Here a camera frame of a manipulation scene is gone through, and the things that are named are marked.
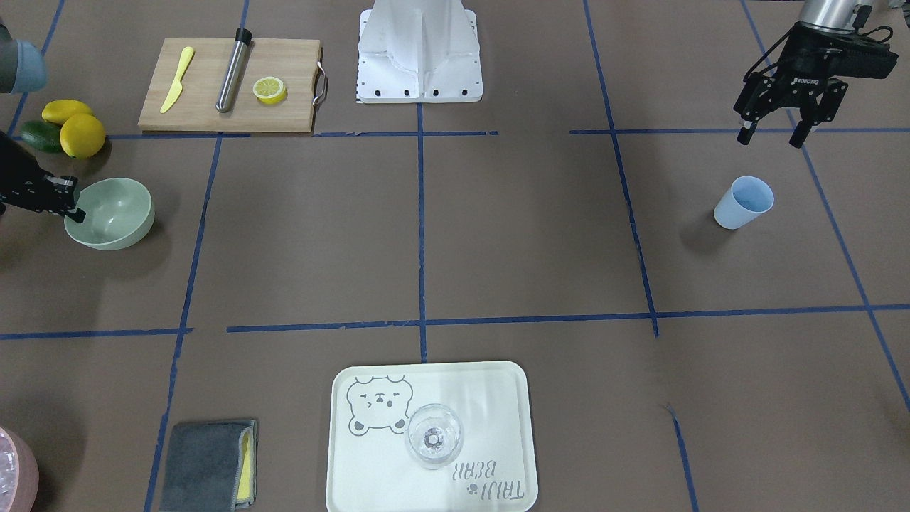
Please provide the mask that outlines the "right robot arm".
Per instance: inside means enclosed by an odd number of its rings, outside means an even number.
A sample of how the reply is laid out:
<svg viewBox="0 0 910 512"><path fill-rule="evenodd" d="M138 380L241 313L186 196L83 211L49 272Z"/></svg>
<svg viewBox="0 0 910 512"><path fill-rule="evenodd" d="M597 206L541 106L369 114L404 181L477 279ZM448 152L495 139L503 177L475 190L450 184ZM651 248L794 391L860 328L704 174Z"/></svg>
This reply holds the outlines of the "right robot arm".
<svg viewBox="0 0 910 512"><path fill-rule="evenodd" d="M1 26L1 90L3 94L33 92L48 81L48 71L39 49L15 39ZM36 158L6 132L1 133L2 213L7 205L35 213L52 213L84 223L85 212L77 207L75 177L55 177L39 166Z"/></svg>

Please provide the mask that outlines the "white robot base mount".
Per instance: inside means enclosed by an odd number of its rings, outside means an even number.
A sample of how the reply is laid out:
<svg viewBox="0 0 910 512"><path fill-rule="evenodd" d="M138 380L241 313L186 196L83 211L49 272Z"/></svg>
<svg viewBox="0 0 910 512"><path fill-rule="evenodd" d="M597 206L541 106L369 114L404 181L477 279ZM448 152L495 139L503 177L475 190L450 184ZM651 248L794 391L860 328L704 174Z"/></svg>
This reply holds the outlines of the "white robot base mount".
<svg viewBox="0 0 910 512"><path fill-rule="evenodd" d="M477 16L461 1L376 1L358 29L357 102L482 100Z"/></svg>

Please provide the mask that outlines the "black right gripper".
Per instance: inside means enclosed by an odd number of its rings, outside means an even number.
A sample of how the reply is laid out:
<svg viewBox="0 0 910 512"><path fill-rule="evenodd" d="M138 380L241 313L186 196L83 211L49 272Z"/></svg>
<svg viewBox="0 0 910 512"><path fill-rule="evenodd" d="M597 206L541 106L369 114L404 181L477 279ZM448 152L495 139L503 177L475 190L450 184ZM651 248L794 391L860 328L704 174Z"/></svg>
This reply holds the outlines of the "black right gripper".
<svg viewBox="0 0 910 512"><path fill-rule="evenodd" d="M78 208L78 178L55 177L12 137L1 133L1 192L5 204L54 213L82 224L87 214Z"/></svg>

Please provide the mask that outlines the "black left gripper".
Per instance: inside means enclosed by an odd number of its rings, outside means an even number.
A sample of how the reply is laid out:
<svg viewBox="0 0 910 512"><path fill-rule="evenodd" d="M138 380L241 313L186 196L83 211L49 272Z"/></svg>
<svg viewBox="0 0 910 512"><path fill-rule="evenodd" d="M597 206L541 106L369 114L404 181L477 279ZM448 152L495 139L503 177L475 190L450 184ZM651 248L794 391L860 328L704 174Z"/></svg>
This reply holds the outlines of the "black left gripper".
<svg viewBox="0 0 910 512"><path fill-rule="evenodd" d="M846 95L848 84L833 78L884 79L894 70L898 55L889 39L795 23L786 34L776 72L752 72L744 79L734 103L742 120L737 141L748 145L759 121L774 110L798 107L801 119L789 144L802 149L812 129L835 118Z"/></svg>

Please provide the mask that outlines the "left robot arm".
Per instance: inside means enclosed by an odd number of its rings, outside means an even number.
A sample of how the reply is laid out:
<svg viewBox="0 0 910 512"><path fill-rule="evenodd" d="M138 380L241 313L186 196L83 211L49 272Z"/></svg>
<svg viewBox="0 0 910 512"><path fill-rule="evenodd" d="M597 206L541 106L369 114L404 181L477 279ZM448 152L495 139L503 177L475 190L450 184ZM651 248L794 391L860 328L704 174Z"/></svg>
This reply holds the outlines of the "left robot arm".
<svg viewBox="0 0 910 512"><path fill-rule="evenodd" d="M885 79L899 56L891 50L894 30L864 33L871 1L806 1L798 20L742 78L732 108L741 117L737 141L748 145L760 120L780 108L800 115L789 144L803 148L809 134L835 119L848 84L844 78Z"/></svg>

